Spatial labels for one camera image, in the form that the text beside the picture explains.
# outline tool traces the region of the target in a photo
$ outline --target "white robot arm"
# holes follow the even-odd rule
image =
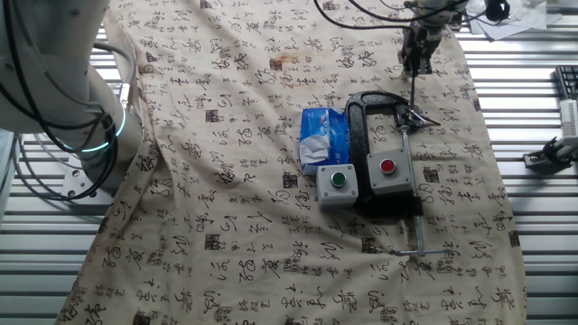
[[[89,64],[107,6],[108,0],[3,1],[0,128],[46,133],[62,150],[81,159],[92,181],[114,191],[141,143],[142,131]]]

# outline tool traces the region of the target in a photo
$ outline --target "wire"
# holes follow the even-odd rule
[[[22,15],[20,14],[20,9],[18,7],[18,2],[14,2],[14,15],[16,17],[16,21],[18,22],[18,24],[20,25],[20,29],[22,30],[22,33],[24,35],[24,39],[26,40],[26,42],[28,43],[28,46],[31,47],[33,49],[34,54],[36,54],[36,59],[38,60],[38,63],[42,66],[42,69],[44,71],[44,75],[46,76],[46,78],[50,81],[50,83],[62,94],[64,95],[64,97],[68,98],[69,100],[80,104],[80,105],[84,105],[87,107],[98,107],[100,109],[99,113],[104,113],[105,109],[102,107],[102,105],[98,102],[90,102],[90,101],[85,101],[85,100],[81,100],[81,99],[77,99],[75,97],[73,97],[70,93],[68,93],[58,82],[56,82],[56,80],[54,79],[54,77],[51,75],[50,73],[50,69],[48,67],[48,64],[44,61],[44,58],[40,52],[40,50],[38,49],[38,46],[36,46],[36,44],[34,43],[32,37],[30,36],[30,34],[28,33],[28,29],[26,28],[26,24],[24,23],[24,19],[22,18]]]
[[[457,3],[455,3],[455,4],[454,4],[454,3],[450,3],[450,4],[448,4],[448,5],[445,6],[445,7],[442,7],[442,8],[440,8],[440,9],[437,9],[437,10],[432,11],[432,12],[429,13],[429,14],[424,14],[424,15],[417,16],[417,17],[414,17],[414,18],[401,18],[401,19],[389,18],[389,17],[385,17],[385,16],[382,16],[382,15],[379,15],[379,14],[374,14],[374,13],[370,12],[368,9],[366,9],[366,8],[362,7],[361,5],[359,5],[358,3],[356,3],[355,0],[348,0],[348,1],[349,1],[352,5],[354,5],[356,8],[358,8],[362,13],[368,14],[368,15],[370,15],[371,17],[374,17],[374,18],[377,18],[377,19],[381,19],[381,20],[383,20],[383,21],[391,22],[391,23],[411,23],[411,22],[415,22],[415,21],[418,21],[418,20],[422,20],[422,19],[425,19],[425,18],[429,18],[429,17],[435,16],[435,15],[441,13],[441,12],[444,12],[444,11],[450,9],[450,8],[455,7],[456,5],[460,5],[460,4],[463,4],[463,3],[465,3],[465,2],[468,2],[469,0],[461,0],[461,1],[457,2]]]
[[[480,22],[480,23],[485,23],[486,25],[488,25],[488,26],[493,26],[493,27],[496,27],[496,26],[500,25],[500,24],[504,21],[503,19],[500,19],[497,23],[488,23],[488,22],[482,21],[482,20],[480,19],[480,17],[482,16],[482,14],[478,14],[478,15],[476,15],[476,16],[470,16],[470,15],[466,14],[465,16],[468,17],[468,19],[469,19],[467,22],[470,22],[470,21],[472,21],[472,20],[475,20],[475,21],[478,21],[478,22]]]
[[[63,161],[62,159],[58,158],[57,156],[55,156],[54,153],[52,153],[52,151],[51,151],[48,147],[46,147],[46,145],[44,145],[44,143],[42,142],[42,139],[40,138],[39,135],[33,135],[33,136],[34,136],[34,138],[36,139],[36,142],[40,145],[40,147],[41,147],[50,157],[52,157],[52,159],[56,160],[58,163],[61,163],[61,164],[65,165],[65,166],[67,166],[67,167],[70,167],[70,168],[72,168],[72,169],[78,169],[78,170],[85,171],[85,170],[89,170],[89,169],[92,169],[92,168],[94,168],[94,167],[97,167],[98,165],[100,165],[100,164],[104,161],[104,157],[103,157],[103,158],[101,158],[98,162],[95,162],[95,163],[92,164],[92,165],[88,165],[87,167],[74,166],[74,165],[72,165],[72,164],[70,164],[70,163],[68,163],[68,162]],[[101,153],[95,154],[95,155],[92,156],[90,159],[98,156],[99,154],[101,154]]]
[[[54,159],[55,161],[57,161],[57,162],[65,165],[65,166],[67,166],[67,167],[70,167],[70,168],[72,168],[72,169],[78,169],[78,170],[84,171],[84,168],[78,167],[78,166],[74,166],[74,165],[72,165],[72,164],[69,164],[69,163],[63,161],[61,158],[55,156],[54,153],[52,153],[52,152],[42,143],[42,139],[40,138],[40,136],[34,135],[34,139],[36,139],[36,142],[40,145],[40,147],[44,150],[44,152],[47,153],[50,157],[52,157],[52,159]]]
[[[127,50],[125,50],[123,48],[119,48],[117,46],[103,43],[103,42],[95,42],[94,48],[99,49],[99,50],[104,50],[104,51],[113,51],[113,52],[116,52],[116,53],[122,55],[123,57],[125,57],[125,59],[128,60],[128,74],[127,74],[127,78],[125,80],[125,83],[129,84],[129,83],[133,82],[133,79],[135,78],[135,75],[136,75],[136,62],[135,62],[135,57],[133,55],[131,55],[130,52],[128,52]]]
[[[2,83],[0,83],[0,94],[2,94],[2,96],[4,96],[6,98],[6,100],[8,100],[8,102],[15,107],[16,109],[18,109],[22,114],[30,117],[32,120],[38,122],[38,119],[36,118],[36,116],[34,116],[33,113],[29,112],[28,109],[24,108],[22,105],[20,105],[20,103],[18,103],[11,95],[10,93],[8,93],[8,90],[6,90],[6,88],[4,88],[4,86],[2,85]],[[80,124],[80,125],[60,125],[60,124],[56,124],[53,122],[49,122],[49,121],[44,121],[46,123],[46,125],[53,127],[53,128],[57,128],[60,130],[80,130],[83,129],[85,127],[89,127],[89,126],[93,126],[95,123],[98,123],[99,118],[95,118],[92,121]]]
[[[351,29],[351,30],[378,30],[378,29],[407,29],[407,30],[411,30],[411,28],[409,28],[409,26],[404,26],[404,25],[389,25],[389,26],[351,26],[351,25],[347,25],[344,23],[340,23],[340,22],[336,22],[334,20],[332,20],[323,10],[322,8],[319,6],[319,0],[313,0],[313,2],[315,3],[315,6],[317,7],[317,11],[319,11],[319,13],[323,16],[323,18],[325,18],[326,21],[339,26],[341,28],[346,28],[346,29]]]
[[[19,140],[17,141],[17,143],[20,147],[20,151],[22,154],[22,160],[26,164],[26,168],[28,169],[28,171],[30,172],[32,177],[36,181],[38,181],[38,183],[44,189],[46,189],[49,193],[51,193],[52,195],[46,195],[45,193],[40,193],[39,191],[37,191],[33,188],[33,186],[24,178],[22,170],[20,169],[20,165],[18,164],[18,161],[16,159],[16,155],[13,154],[12,160],[13,160],[14,168],[16,169],[16,173],[18,174],[18,177],[23,182],[24,186],[26,186],[26,188],[28,188],[28,190],[30,190],[33,194],[35,194],[39,198],[45,199],[45,200],[71,201],[71,200],[78,200],[78,199],[86,198],[87,196],[90,196],[92,193],[94,193],[98,188],[100,188],[100,186],[102,186],[102,184],[105,182],[105,180],[108,178],[108,176],[110,175],[110,173],[114,169],[114,165],[115,165],[115,162],[117,160],[117,154],[118,154],[118,142],[116,141],[117,138],[115,135],[116,129],[114,128],[114,126],[110,127],[111,124],[114,124],[112,121],[112,118],[110,116],[107,116],[107,118],[102,122],[102,124],[105,128],[109,129],[109,131],[107,132],[107,137],[108,137],[108,141],[110,143],[109,148],[111,148],[111,150],[107,150],[107,151],[108,151],[108,157],[110,159],[107,160],[107,164],[105,165],[103,172],[100,174],[97,181],[95,181],[94,184],[90,188],[88,188],[87,190],[83,191],[82,193],[80,193],[78,195],[74,195],[71,197],[61,195],[60,193],[51,189],[42,180],[40,180],[40,178],[36,175],[36,173],[34,173],[32,166],[30,165],[30,162],[29,162],[28,157],[26,155],[26,151],[24,150],[24,147],[22,144],[22,137],[19,136]]]
[[[54,144],[56,144],[64,152],[79,153],[89,145],[89,141],[91,140],[90,136],[87,138],[87,141],[85,141],[85,143],[82,144],[80,147],[74,148],[74,149],[68,148],[66,145],[61,143],[56,138],[56,136],[54,136],[54,134],[51,132],[50,128],[48,127],[48,125],[46,124],[44,119],[42,118],[40,110],[36,106],[36,102],[34,101],[33,95],[32,95],[32,93],[31,93],[31,91],[28,88],[28,85],[26,83],[26,78],[25,78],[24,72],[23,72],[23,66],[22,66],[22,63],[20,62],[20,57],[18,55],[18,50],[16,47],[17,46],[16,45],[16,39],[14,36],[14,26],[13,26],[13,22],[12,22],[10,3],[11,3],[11,0],[4,0],[3,1],[5,27],[6,27],[6,34],[7,34],[8,45],[9,45],[8,48],[10,50],[10,55],[12,56],[12,60],[14,62],[14,69],[16,71],[16,76],[18,77],[18,83],[20,84],[20,87],[22,88],[22,91],[24,93],[24,97],[26,98],[26,101],[28,102],[28,105],[30,106],[31,110],[33,111],[34,116],[36,117],[36,120],[40,124],[42,130],[46,133],[46,135],[48,135],[48,137],[54,142]],[[98,121],[102,122],[103,118],[104,118],[104,112],[103,112],[103,116]],[[90,130],[90,133],[92,135],[95,133],[97,126],[98,126],[98,124],[96,124],[96,123],[92,126],[92,129]]]

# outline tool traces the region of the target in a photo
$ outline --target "metal grate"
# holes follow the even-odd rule
[[[547,31],[489,42],[464,27],[457,33],[480,95],[504,179],[527,270],[527,325],[578,323],[578,176],[575,168],[538,176],[523,153],[561,136],[555,66],[578,65],[578,7],[548,1],[564,18]],[[104,30],[98,38],[106,40]],[[114,57],[94,51],[98,72],[119,83]],[[47,143],[60,158],[68,155]],[[59,190],[64,169],[33,138],[25,142],[33,168]],[[105,209],[47,203],[14,179],[0,227],[0,324],[52,324],[72,286]]]

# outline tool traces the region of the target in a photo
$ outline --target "metal bracket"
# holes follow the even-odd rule
[[[73,166],[81,166],[80,160],[74,156],[70,156],[69,163]],[[64,174],[64,183],[62,184],[62,195],[74,196],[85,191],[92,186],[93,182],[87,177],[87,174],[82,170],[67,167],[66,174]],[[74,200],[76,204],[87,205],[106,205],[109,206],[114,200],[114,193],[108,193],[102,189],[98,189],[92,196]]]

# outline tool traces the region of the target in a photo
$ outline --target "black cable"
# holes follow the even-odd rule
[[[10,50],[10,55],[12,56],[12,60],[14,62],[14,69],[16,71],[16,76],[18,77],[18,82],[20,84],[20,87],[22,88],[22,91],[24,93],[24,97],[26,98],[28,105],[30,106],[31,110],[33,111],[34,117],[36,117],[37,122],[41,125],[42,130],[46,133],[46,135],[48,135],[48,137],[54,142],[54,144],[56,144],[62,151],[66,152],[66,153],[79,153],[89,145],[89,142],[92,138],[92,135],[95,134],[96,129],[97,129],[99,124],[95,123],[92,126],[92,128],[89,132],[89,136],[87,137],[87,140],[85,141],[85,143],[82,144],[79,148],[74,148],[74,149],[67,148],[51,132],[50,128],[48,127],[48,125],[46,124],[44,119],[42,118],[42,115],[40,114],[40,110],[36,106],[36,102],[34,101],[33,95],[32,95],[32,93],[31,93],[31,91],[28,88],[28,85],[26,83],[26,78],[25,78],[24,73],[23,73],[23,67],[22,67],[22,63],[20,62],[20,57],[18,55],[18,50],[17,50],[17,45],[16,45],[16,39],[14,36],[14,26],[12,23],[12,15],[11,15],[11,11],[10,11],[10,1],[11,0],[4,0],[3,1],[6,34],[7,34],[7,39],[8,39],[8,45],[9,45],[8,47]],[[103,111],[103,116],[101,116],[99,118],[99,121],[101,122],[104,118],[105,118],[105,112]]]
[[[32,185],[30,185],[30,183],[28,183],[28,181],[23,176],[22,170],[20,169],[20,165],[18,164],[16,156],[13,155],[14,168],[16,169],[16,173],[18,174],[18,177],[22,180],[22,182],[26,186],[26,188],[28,188],[28,190],[30,190],[32,193],[34,193],[36,196],[40,197],[41,199],[57,200],[57,201],[71,201],[71,200],[78,200],[78,199],[86,198],[87,196],[94,193],[98,188],[100,188],[100,186],[102,186],[102,184],[105,182],[105,180],[108,178],[108,176],[110,175],[110,173],[114,169],[114,165],[115,165],[115,162],[117,160],[117,154],[118,154],[118,143],[117,143],[117,137],[116,137],[116,129],[114,128],[114,126],[110,127],[110,125],[113,124],[112,118],[110,116],[108,116],[107,119],[105,119],[102,124],[105,128],[109,128],[109,132],[107,132],[109,146],[107,147],[106,151],[108,151],[110,159],[107,160],[107,164],[105,165],[105,168],[104,168],[103,172],[100,174],[100,176],[98,177],[97,181],[95,181],[95,183],[87,190],[83,191],[82,193],[80,193],[78,195],[72,196],[72,197],[67,197],[67,196],[63,196],[63,195],[59,194],[55,190],[52,190],[42,180],[40,180],[40,178],[36,175],[36,173],[34,173],[32,166],[30,165],[28,157],[26,156],[26,151],[23,148],[22,142],[17,141],[17,143],[20,147],[22,157],[23,157],[22,159],[23,159],[24,163],[26,164],[26,168],[29,170],[32,177],[36,181],[38,181],[38,183],[41,186],[43,186],[43,188],[46,189],[48,192],[50,192],[52,195],[46,195],[44,193],[40,193],[39,191],[35,190],[32,187]]]
[[[340,23],[340,22],[336,22],[334,20],[332,20],[323,10],[322,8],[319,6],[319,2],[318,0],[313,0],[313,2],[315,3],[315,6],[317,7],[317,11],[319,11],[319,13],[323,16],[323,18],[325,18],[326,21],[339,26],[341,28],[346,28],[346,29],[351,29],[351,30],[378,30],[378,29],[407,29],[407,30],[411,30],[411,28],[409,28],[408,26],[404,26],[404,25],[389,25],[389,26],[351,26],[351,25],[347,25],[344,23]]]
[[[8,93],[8,90],[6,90],[6,88],[4,87],[4,85],[2,85],[2,83],[0,83],[0,94],[2,94],[2,96],[4,96],[6,98],[6,100],[8,100],[8,102],[15,107],[16,109],[18,109],[22,114],[30,117],[31,119],[33,119],[34,121],[38,122],[38,119],[36,119],[36,117],[34,116],[33,113],[29,112],[28,109],[24,108],[22,105],[20,105],[20,103],[18,103],[11,95],[10,93]],[[81,125],[60,125],[60,124],[56,124],[53,122],[49,122],[49,121],[44,121],[46,123],[46,125],[53,127],[53,128],[57,128],[60,130],[80,130],[83,129],[85,127],[89,127],[94,125],[95,123],[98,123],[98,118],[95,118],[92,121],[83,123]]]
[[[469,18],[468,22],[470,22],[470,21],[472,21],[472,20],[475,20],[475,21],[478,21],[478,22],[480,22],[480,23],[485,23],[486,25],[488,25],[488,26],[493,26],[493,27],[496,27],[496,26],[500,25],[500,24],[504,21],[503,19],[500,19],[497,23],[484,22],[484,21],[482,21],[482,20],[480,19],[480,17],[482,16],[482,14],[478,14],[478,15],[475,15],[475,16],[470,16],[470,15],[468,15],[468,14],[465,14],[465,16]]]
[[[425,19],[425,18],[429,18],[429,17],[435,16],[435,15],[437,15],[437,14],[439,14],[439,13],[441,13],[441,12],[444,12],[444,11],[446,11],[446,10],[451,10],[451,8],[455,7],[456,5],[463,4],[463,3],[465,3],[465,2],[468,2],[469,0],[461,0],[461,1],[457,2],[457,3],[455,3],[455,4],[454,4],[454,3],[448,4],[447,6],[442,7],[442,8],[440,8],[440,9],[438,9],[438,10],[432,11],[432,12],[429,13],[429,14],[424,14],[424,15],[417,16],[417,17],[414,17],[414,18],[401,18],[401,19],[389,18],[389,17],[385,17],[385,16],[382,16],[382,15],[379,15],[379,14],[374,14],[374,13],[370,12],[368,9],[366,9],[366,8],[362,7],[361,5],[359,5],[358,3],[356,3],[355,0],[348,0],[348,1],[349,1],[352,5],[354,5],[356,8],[358,8],[362,13],[367,14],[367,15],[370,15],[370,16],[373,17],[373,18],[381,19],[381,20],[383,20],[383,21],[391,22],[391,23],[411,23],[411,22],[415,22],[415,21],[418,21],[418,20],[422,20],[422,19]]]

